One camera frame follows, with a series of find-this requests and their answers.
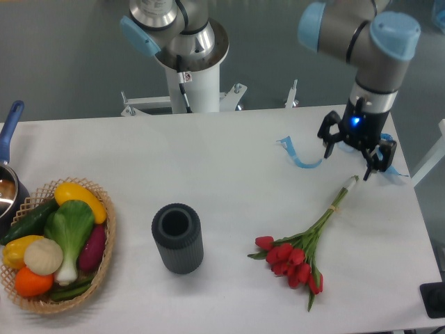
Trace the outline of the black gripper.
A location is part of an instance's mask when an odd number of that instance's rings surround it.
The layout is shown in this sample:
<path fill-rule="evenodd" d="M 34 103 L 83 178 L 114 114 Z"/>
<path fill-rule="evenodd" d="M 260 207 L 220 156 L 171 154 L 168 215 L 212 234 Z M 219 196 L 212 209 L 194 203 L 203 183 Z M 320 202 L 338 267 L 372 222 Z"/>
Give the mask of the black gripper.
<path fill-rule="evenodd" d="M 392 165 L 397 142 L 380 139 L 396 93 L 379 95 L 373 93 L 352 94 L 341 119 L 336 111 L 329 112 L 323 119 L 317 137 L 325 147 L 324 158 L 332 154 L 334 144 L 343 141 L 356 150 L 362 150 L 366 160 L 367 181 L 372 173 L 385 172 Z M 330 133 L 333 126 L 338 132 Z"/>

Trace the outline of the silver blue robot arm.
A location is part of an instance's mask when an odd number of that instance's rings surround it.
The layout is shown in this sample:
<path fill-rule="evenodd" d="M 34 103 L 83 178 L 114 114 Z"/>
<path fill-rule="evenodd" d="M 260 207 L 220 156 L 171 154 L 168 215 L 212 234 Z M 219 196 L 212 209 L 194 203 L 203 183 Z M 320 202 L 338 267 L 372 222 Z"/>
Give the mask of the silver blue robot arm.
<path fill-rule="evenodd" d="M 227 108 L 229 100 L 220 95 L 220 64 L 229 40 L 209 17 L 206 1 L 131 1 L 120 28 L 136 50 L 164 67 L 174 113 Z M 305 9 L 299 42 L 357 69 L 344 113 L 328 113 L 319 128 L 326 155 L 344 142 L 362 153 L 367 173 L 390 168 L 396 142 L 381 132 L 420 33 L 414 18 L 388 11 L 386 1 L 315 2 Z"/>

